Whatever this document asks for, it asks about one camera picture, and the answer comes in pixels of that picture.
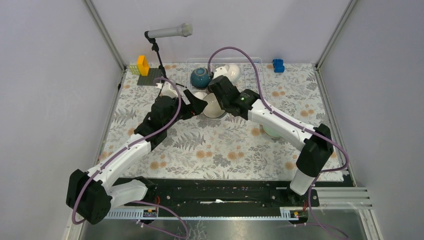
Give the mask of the teal bowl white interior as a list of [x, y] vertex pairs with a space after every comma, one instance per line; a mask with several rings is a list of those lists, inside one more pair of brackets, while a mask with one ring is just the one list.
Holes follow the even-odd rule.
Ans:
[[226, 114], [224, 110], [221, 109], [218, 100], [214, 93], [207, 94], [204, 99], [207, 102], [207, 106], [203, 110], [203, 114], [210, 119], [221, 118]]

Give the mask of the white ribbed bowl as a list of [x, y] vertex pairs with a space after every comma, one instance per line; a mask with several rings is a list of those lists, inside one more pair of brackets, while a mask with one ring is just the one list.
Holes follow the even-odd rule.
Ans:
[[214, 70], [212, 79], [214, 80], [219, 76], [227, 77], [233, 85], [236, 85], [242, 76], [242, 71], [236, 64], [225, 64]]
[[197, 91], [193, 94], [196, 98], [203, 100], [208, 94], [206, 92]]

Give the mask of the white ribbed bowl front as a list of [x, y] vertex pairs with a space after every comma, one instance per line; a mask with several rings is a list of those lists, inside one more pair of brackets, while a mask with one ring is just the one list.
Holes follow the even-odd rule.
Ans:
[[206, 92], [197, 91], [193, 94], [196, 98], [203, 100], [208, 94]]

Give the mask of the pale green ceramic bowl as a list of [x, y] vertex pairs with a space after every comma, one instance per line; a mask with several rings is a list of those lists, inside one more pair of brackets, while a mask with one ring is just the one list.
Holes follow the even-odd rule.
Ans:
[[279, 133], [277, 133], [273, 128], [271, 128], [269, 126], [263, 125], [262, 128], [263, 128], [263, 131], [268, 136], [270, 136], [271, 138], [281, 138], [282, 137]]

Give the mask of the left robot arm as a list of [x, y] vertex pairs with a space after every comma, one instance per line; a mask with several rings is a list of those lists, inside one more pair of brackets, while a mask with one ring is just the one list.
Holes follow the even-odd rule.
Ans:
[[86, 171], [77, 169], [70, 175], [66, 204], [72, 209], [73, 224], [88, 221], [94, 225], [116, 207], [134, 201], [144, 206], [154, 202], [155, 192], [143, 180], [115, 183], [137, 160], [149, 154], [167, 137], [167, 130], [172, 125], [200, 115], [208, 105], [187, 89], [183, 93], [189, 104], [180, 95], [158, 96], [150, 112], [120, 149], [92, 168]]

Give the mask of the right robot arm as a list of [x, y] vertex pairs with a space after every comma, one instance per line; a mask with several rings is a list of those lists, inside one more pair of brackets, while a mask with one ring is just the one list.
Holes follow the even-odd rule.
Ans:
[[318, 177], [334, 152], [331, 131], [325, 124], [318, 127], [306, 124], [271, 107], [262, 97], [250, 90], [239, 91], [223, 75], [213, 79], [208, 90], [214, 93], [222, 110], [270, 128], [277, 136], [290, 142], [299, 152], [297, 170], [287, 191], [287, 201], [293, 206], [307, 199], [307, 190]]

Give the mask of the grey toy baseplate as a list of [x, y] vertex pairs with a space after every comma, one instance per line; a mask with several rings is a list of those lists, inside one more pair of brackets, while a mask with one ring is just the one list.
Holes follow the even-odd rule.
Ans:
[[150, 68], [147, 76], [140, 75], [137, 86], [156, 86], [155, 79], [162, 76], [162, 71], [159, 68]]

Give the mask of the dark blue ceramic bowl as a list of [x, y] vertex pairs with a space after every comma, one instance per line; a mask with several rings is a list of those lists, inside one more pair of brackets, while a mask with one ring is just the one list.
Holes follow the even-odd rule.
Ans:
[[190, 74], [190, 83], [195, 88], [205, 89], [210, 81], [209, 71], [204, 67], [198, 67]]

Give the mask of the orange toy block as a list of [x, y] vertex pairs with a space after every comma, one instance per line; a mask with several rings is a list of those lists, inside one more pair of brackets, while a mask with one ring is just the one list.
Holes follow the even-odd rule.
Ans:
[[138, 56], [136, 66], [137, 66], [139, 74], [141, 76], [147, 77], [149, 75], [150, 65], [149, 65], [145, 55], [139, 55]]

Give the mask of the yellow-green toy block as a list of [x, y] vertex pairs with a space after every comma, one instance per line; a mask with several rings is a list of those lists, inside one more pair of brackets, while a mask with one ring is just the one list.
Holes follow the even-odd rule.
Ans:
[[140, 69], [138, 67], [138, 65], [136, 64], [130, 64], [128, 66], [129, 71], [131, 72], [132, 75], [141, 75]]

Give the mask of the blue toy block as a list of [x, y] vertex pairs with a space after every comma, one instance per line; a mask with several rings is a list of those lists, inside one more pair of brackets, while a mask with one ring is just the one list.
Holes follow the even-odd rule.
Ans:
[[283, 59], [273, 59], [272, 60], [273, 71], [275, 73], [283, 73], [285, 71], [284, 60]]

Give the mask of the black microphone tripod stand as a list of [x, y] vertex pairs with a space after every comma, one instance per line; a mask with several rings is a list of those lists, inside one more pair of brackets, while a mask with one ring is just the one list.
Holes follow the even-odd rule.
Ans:
[[152, 51], [156, 52], [157, 59], [159, 61], [158, 69], [160, 70], [160, 76], [164, 77], [165, 79], [168, 79], [167, 74], [166, 74], [166, 69], [163, 65], [163, 62], [162, 62], [162, 59], [161, 59], [161, 56], [160, 56], [160, 53], [159, 53], [160, 48], [159, 48], [159, 45], [156, 42], [156, 39], [150, 38], [147, 34], [145, 34], [145, 38], [148, 40], [148, 42], [150, 44], [152, 44], [152, 47], [151, 47]]

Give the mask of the grey microphone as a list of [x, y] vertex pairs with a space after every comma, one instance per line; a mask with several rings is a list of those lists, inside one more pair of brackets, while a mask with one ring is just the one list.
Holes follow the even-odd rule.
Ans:
[[193, 26], [183, 23], [175, 27], [161, 28], [146, 31], [145, 37], [148, 39], [169, 38], [169, 37], [189, 37], [193, 34]]

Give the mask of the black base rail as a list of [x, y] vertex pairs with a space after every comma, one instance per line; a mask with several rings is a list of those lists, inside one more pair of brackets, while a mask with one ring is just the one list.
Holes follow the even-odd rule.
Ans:
[[289, 181], [141, 178], [148, 192], [143, 201], [159, 204], [180, 217], [279, 217], [280, 209], [303, 210], [320, 205], [316, 190], [298, 195]]

